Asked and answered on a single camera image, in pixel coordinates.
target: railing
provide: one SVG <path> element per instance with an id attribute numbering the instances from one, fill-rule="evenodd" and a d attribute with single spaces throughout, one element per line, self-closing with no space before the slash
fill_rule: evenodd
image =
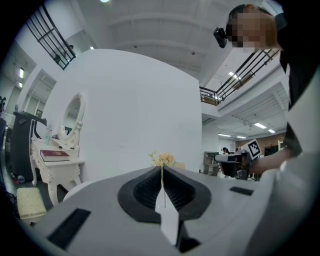
<path id="1" fill-rule="evenodd" d="M 218 98 L 217 93 L 214 90 L 207 89 L 200 86 L 200 98 L 204 103 L 217 106 L 221 98 Z"/>
<path id="2" fill-rule="evenodd" d="M 26 22 L 27 27 L 51 58 L 64 70 L 76 57 L 51 19 L 45 5 L 41 5 Z"/>
<path id="3" fill-rule="evenodd" d="M 241 66 L 233 73 L 233 75 L 231 75 L 228 80 L 221 85 L 217 91 L 200 87 L 201 101 L 217 106 L 234 91 L 239 90 L 242 86 L 244 86 L 245 83 L 250 81 L 250 79 L 263 66 L 266 66 L 270 61 L 272 61 L 273 57 L 279 52 L 280 50 L 278 49 L 270 49 L 268 51 L 257 50 L 251 53 L 250 56 L 241 64 Z"/>

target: cushioned stool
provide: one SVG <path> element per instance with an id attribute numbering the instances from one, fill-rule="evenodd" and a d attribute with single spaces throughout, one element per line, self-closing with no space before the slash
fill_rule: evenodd
<path id="1" fill-rule="evenodd" d="M 20 219 L 25 223 L 38 222 L 47 210 L 37 187 L 18 188 L 16 199 Z"/>

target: black hair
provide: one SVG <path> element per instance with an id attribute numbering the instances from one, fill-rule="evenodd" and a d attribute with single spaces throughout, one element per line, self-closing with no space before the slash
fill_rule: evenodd
<path id="1" fill-rule="evenodd" d="M 246 4 L 240 4 L 237 7 L 233 8 L 232 11 L 230 11 L 230 13 L 229 13 L 228 21 L 226 23 L 226 28 L 225 28 L 226 37 L 233 45 L 235 45 L 237 47 L 243 47 L 244 44 L 242 41 L 238 40 L 238 37 L 236 35 L 233 35 L 231 21 L 232 21 L 232 19 L 237 19 L 238 14 L 242 14 L 244 12 L 244 9 L 246 6 L 247 6 Z M 268 12 L 265 8 L 259 7 L 259 6 L 255 6 L 255 7 L 260 12 L 272 16 L 272 14 L 270 12 Z"/>
<path id="2" fill-rule="evenodd" d="M 229 149 L 227 149 L 226 147 L 224 147 L 222 150 L 223 150 L 223 151 L 225 150 L 228 154 L 230 153 L 230 152 L 229 152 Z"/>

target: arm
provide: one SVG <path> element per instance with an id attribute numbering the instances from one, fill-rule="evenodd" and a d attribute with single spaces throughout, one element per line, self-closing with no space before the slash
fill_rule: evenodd
<path id="1" fill-rule="evenodd" d="M 249 173 L 262 174 L 263 172 L 270 169 L 278 169 L 285 160 L 290 159 L 294 156 L 294 152 L 285 147 L 284 149 L 272 155 L 257 158 L 257 160 L 253 161 L 252 165 L 250 166 Z"/>

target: book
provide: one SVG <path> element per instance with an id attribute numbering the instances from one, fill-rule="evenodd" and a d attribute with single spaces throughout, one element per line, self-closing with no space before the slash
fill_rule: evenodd
<path id="1" fill-rule="evenodd" d="M 41 157 L 45 162 L 69 161 L 69 155 L 64 151 L 41 150 Z"/>

